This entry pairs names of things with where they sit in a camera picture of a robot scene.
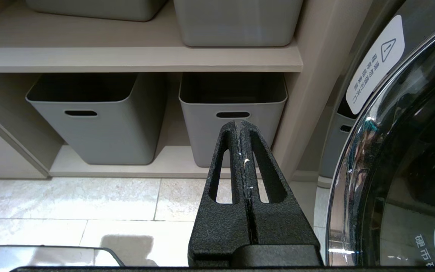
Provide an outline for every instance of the white sticker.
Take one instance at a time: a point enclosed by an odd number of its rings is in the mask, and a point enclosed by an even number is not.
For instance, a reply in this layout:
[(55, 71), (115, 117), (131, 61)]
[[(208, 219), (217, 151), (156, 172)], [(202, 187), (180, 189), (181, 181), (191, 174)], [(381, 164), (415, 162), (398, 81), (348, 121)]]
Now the white sticker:
[(367, 52), (347, 89), (347, 103), (354, 114), (360, 112), (377, 84), (399, 62), (405, 46), (402, 17), (396, 15)]

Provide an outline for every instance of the washing machine door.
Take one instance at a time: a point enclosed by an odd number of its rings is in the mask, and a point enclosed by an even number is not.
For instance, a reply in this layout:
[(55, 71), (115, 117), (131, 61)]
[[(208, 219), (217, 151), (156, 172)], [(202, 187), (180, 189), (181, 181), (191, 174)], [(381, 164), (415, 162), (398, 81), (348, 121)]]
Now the washing machine door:
[(435, 266), (435, 35), (382, 80), (334, 175), (328, 265)]

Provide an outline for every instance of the warning triangle icon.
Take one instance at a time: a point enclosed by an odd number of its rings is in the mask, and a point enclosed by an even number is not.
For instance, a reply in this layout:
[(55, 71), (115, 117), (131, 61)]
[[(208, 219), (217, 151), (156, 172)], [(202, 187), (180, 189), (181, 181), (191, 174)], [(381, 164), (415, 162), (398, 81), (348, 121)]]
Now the warning triangle icon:
[(392, 39), (382, 44), (382, 46), (380, 47), (381, 49), (380, 52), (382, 53), (382, 62), (385, 62), (394, 45), (395, 45), (395, 39)]

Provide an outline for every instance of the textured black plastic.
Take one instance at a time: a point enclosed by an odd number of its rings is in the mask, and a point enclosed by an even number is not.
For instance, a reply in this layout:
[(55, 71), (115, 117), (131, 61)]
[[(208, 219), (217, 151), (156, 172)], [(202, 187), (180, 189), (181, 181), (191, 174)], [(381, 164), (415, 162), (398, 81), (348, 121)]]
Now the textured black plastic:
[(320, 253), (310, 244), (251, 244), (238, 248), (231, 267), (323, 266)]
[(21, 267), (11, 272), (430, 272), (435, 267)]
[[(222, 157), (227, 149), (231, 157), (233, 204), (219, 204), (216, 203), (216, 193)], [(253, 155), (270, 203), (262, 203), (259, 198)], [(259, 129), (246, 121), (239, 127), (230, 122), (223, 126), (216, 143), (189, 242), (188, 263), (194, 267), (242, 265), (232, 262), (233, 254), (238, 248), (248, 245), (311, 246), (311, 252), (319, 259), (313, 264), (322, 265), (318, 239)], [(305, 256), (296, 255), (292, 259), (290, 266), (310, 264)], [(267, 262), (267, 266), (276, 264)]]

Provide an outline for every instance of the shelf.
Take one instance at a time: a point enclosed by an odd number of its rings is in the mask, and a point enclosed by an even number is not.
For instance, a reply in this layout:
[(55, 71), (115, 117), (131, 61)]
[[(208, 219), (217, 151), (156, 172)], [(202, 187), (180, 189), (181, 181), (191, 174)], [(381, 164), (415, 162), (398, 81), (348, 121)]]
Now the shelf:
[(282, 48), (189, 48), (174, 3), (149, 22), (33, 12), (19, 0), (0, 14), (0, 73), (301, 72), (293, 41)]
[[(160, 130), (156, 157), (149, 165), (89, 165), (69, 145), (63, 145), (53, 166), (52, 177), (133, 177), (133, 178), (207, 178), (208, 168), (194, 162), (189, 136), (174, 85)], [(230, 178), (230, 169), (221, 169), (221, 178)]]

